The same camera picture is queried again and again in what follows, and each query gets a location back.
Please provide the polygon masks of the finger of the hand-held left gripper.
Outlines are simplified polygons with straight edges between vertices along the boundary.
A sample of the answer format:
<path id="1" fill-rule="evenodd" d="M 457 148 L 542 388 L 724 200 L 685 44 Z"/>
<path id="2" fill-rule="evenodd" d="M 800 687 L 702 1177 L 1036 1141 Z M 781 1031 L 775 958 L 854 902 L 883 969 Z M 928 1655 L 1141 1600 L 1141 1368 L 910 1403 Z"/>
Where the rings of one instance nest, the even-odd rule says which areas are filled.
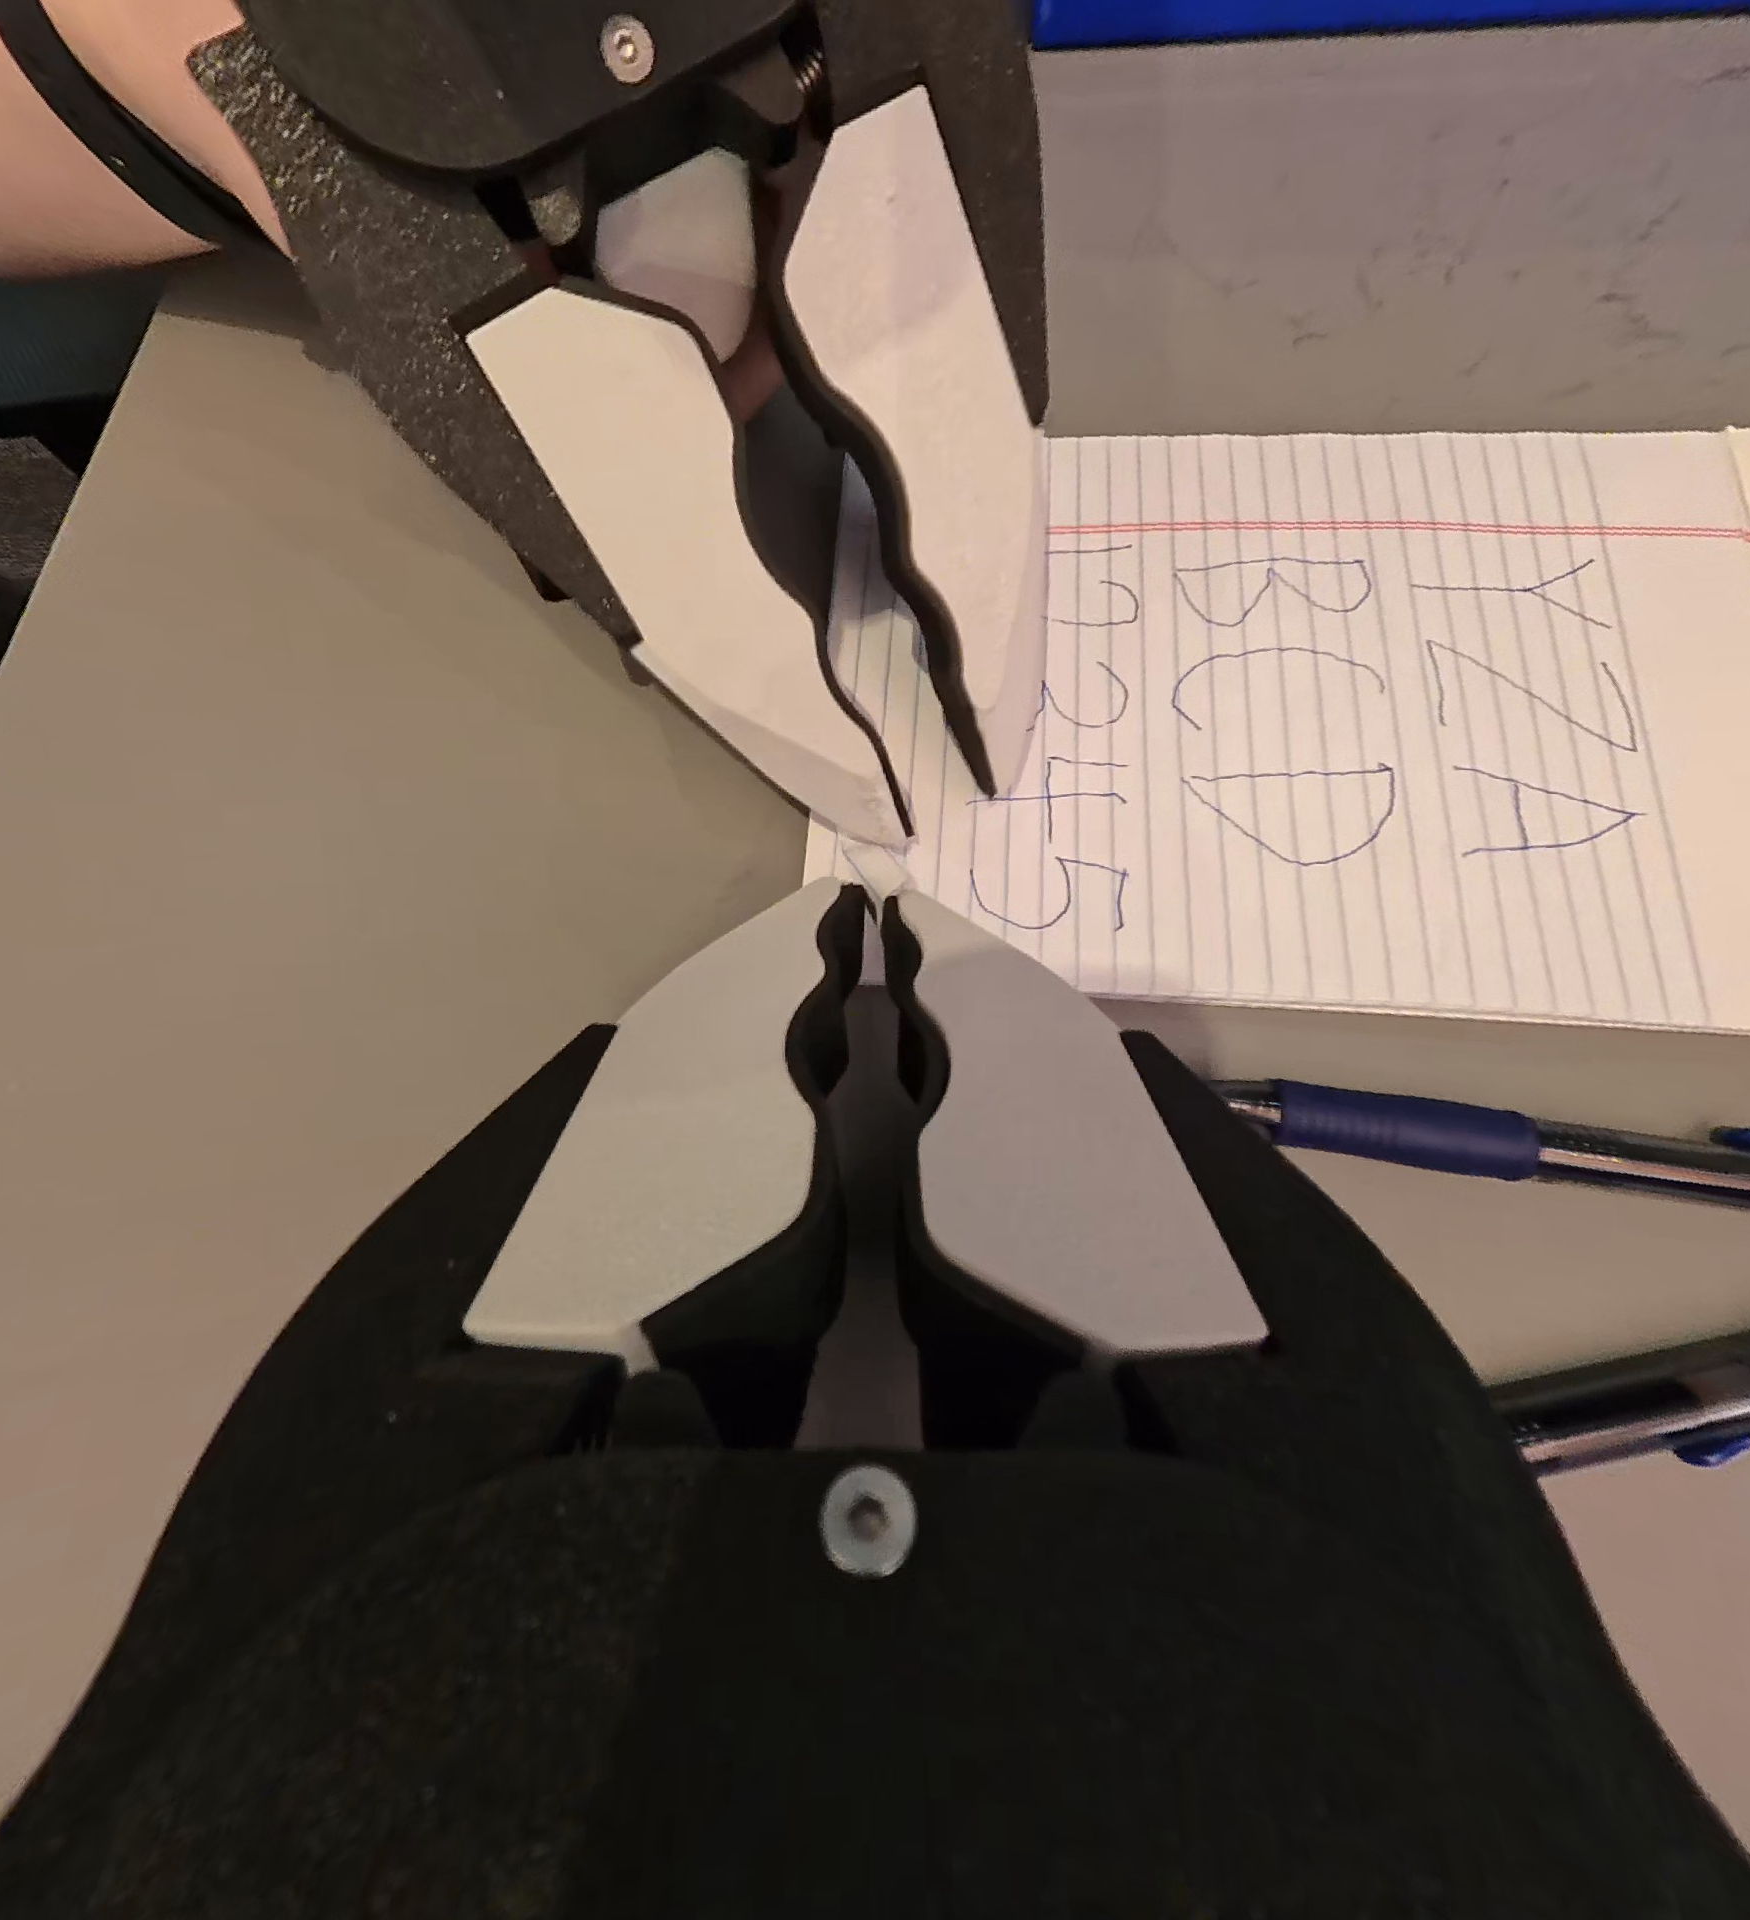
<path id="1" fill-rule="evenodd" d="M 718 351 L 753 295 L 747 173 L 700 157 L 604 205 L 610 283 L 556 272 L 464 325 L 502 415 L 637 621 L 637 665 L 854 843 L 910 843 L 823 615 L 767 566 Z"/>
<path id="2" fill-rule="evenodd" d="M 1049 678 L 1049 433 L 928 85 L 831 131 L 775 295 L 795 388 L 877 499 L 941 726 L 1007 796 Z"/>

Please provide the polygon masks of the blue plastic bin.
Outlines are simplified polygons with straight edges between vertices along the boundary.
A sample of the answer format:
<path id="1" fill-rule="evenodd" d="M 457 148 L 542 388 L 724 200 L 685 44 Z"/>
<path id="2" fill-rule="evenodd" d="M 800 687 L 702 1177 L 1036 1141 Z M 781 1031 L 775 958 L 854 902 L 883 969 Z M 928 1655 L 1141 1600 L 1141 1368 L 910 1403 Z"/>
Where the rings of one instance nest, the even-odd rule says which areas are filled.
<path id="1" fill-rule="evenodd" d="M 1750 20 L 1750 0 L 1036 0 L 1036 52 Z"/>

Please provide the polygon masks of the blue pen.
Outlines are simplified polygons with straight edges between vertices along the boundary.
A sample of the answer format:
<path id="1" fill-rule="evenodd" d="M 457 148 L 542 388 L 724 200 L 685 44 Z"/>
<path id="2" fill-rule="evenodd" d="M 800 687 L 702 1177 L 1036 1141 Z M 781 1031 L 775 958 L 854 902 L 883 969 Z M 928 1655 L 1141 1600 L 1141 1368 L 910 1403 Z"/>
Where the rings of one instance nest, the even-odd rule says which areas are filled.
<path id="1" fill-rule="evenodd" d="M 1337 1092 L 1304 1080 L 1220 1080 L 1212 1092 L 1283 1149 L 1479 1185 L 1575 1185 L 1750 1209 L 1750 1127 L 1646 1139 L 1451 1095 Z"/>
<path id="2" fill-rule="evenodd" d="M 1485 1389 L 1535 1475 L 1679 1456 L 1750 1456 L 1750 1334 L 1612 1356 Z"/>

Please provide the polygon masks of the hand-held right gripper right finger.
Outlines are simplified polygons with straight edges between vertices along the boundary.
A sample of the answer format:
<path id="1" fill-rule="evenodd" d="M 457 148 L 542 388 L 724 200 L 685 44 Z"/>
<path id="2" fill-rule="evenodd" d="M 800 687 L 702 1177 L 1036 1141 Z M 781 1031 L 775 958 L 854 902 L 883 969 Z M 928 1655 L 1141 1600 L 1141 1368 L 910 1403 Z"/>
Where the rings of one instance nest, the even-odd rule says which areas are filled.
<path id="1" fill-rule="evenodd" d="M 1270 1335 L 1121 1031 L 928 891 L 884 895 L 941 1049 L 922 1127 L 928 1244 L 1092 1359 Z"/>

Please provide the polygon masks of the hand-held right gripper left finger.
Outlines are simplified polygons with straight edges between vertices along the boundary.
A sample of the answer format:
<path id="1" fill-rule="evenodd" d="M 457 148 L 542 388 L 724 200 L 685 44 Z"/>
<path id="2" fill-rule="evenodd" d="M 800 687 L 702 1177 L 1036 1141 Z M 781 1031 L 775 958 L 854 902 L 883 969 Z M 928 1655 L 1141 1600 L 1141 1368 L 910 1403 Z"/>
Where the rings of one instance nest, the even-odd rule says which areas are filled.
<path id="1" fill-rule="evenodd" d="M 810 1243 L 863 927 L 855 884 L 810 881 L 621 1011 L 464 1315 L 466 1342 L 652 1369 L 831 1326 Z"/>

